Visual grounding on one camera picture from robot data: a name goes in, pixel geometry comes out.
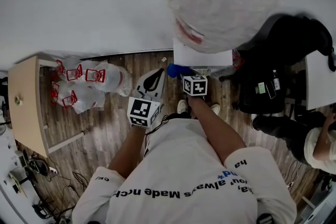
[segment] small bottle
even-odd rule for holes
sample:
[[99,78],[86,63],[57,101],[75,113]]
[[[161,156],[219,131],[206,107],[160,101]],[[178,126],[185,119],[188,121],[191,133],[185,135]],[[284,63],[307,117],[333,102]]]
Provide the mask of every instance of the small bottle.
[[276,91],[280,90],[279,78],[276,70],[273,70],[273,84]]

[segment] person wearing white t-shirt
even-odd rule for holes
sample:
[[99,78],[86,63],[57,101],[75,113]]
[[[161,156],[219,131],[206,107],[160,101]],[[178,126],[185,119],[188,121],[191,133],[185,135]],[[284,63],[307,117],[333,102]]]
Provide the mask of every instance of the person wearing white t-shirt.
[[311,112],[298,118],[257,116],[253,128],[284,139],[293,156],[304,164],[336,174],[336,118]]
[[188,104],[197,119],[180,101],[183,113],[148,136],[139,164],[146,133],[131,127],[109,167],[92,176],[74,224],[294,223],[296,205],[270,151],[246,147],[202,99]]

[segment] smartphone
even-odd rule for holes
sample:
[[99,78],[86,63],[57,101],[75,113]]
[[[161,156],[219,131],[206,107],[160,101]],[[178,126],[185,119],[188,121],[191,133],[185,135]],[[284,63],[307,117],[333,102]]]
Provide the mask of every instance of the smartphone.
[[266,89],[271,99],[277,96],[277,94],[275,93],[275,89],[274,89],[272,81],[269,81],[266,83]]

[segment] white cube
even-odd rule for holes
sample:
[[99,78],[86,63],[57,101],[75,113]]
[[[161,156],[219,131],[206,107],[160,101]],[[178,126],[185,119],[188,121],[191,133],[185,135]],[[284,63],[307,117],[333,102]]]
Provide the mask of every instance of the white cube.
[[184,76],[183,91],[190,96],[206,95],[208,79],[206,76]]
[[131,124],[149,128],[159,114],[160,107],[159,102],[130,97],[127,117]]

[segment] wooden floor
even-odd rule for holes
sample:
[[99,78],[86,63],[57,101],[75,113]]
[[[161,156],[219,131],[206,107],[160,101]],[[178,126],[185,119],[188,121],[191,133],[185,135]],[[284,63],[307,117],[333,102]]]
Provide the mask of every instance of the wooden floor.
[[[139,55],[125,55],[99,58],[108,60],[118,66],[124,66],[132,74],[133,85],[146,72],[156,68],[167,68],[173,62],[172,52],[160,52]],[[49,146],[55,145],[77,133],[84,131],[85,136],[68,146],[53,152],[46,161],[59,170],[59,175],[71,179],[79,195],[82,186],[74,179],[72,171],[81,173],[89,180],[98,166],[108,166],[120,148],[130,128],[126,117],[128,98],[117,94],[107,94],[104,109],[92,109],[77,115],[72,109],[64,109],[50,103],[51,73],[44,70],[40,78],[41,106],[44,124],[49,126],[47,141]],[[244,139],[248,146],[262,146],[271,150],[279,169],[287,182],[295,181],[290,193],[298,203],[302,195],[312,187],[318,171],[306,165],[294,162],[294,157],[287,150],[283,140],[255,131],[251,128],[251,115],[233,110],[231,104],[237,101],[238,91],[232,82],[209,81],[209,98],[211,102],[218,102],[221,106],[220,117],[229,123]],[[179,99],[183,96],[180,82],[166,76],[163,98],[164,108],[156,121],[162,116],[175,112]],[[37,176],[36,188],[43,198],[54,200],[56,211],[73,206],[78,195],[70,188],[69,180],[54,177],[51,182],[44,176]]]

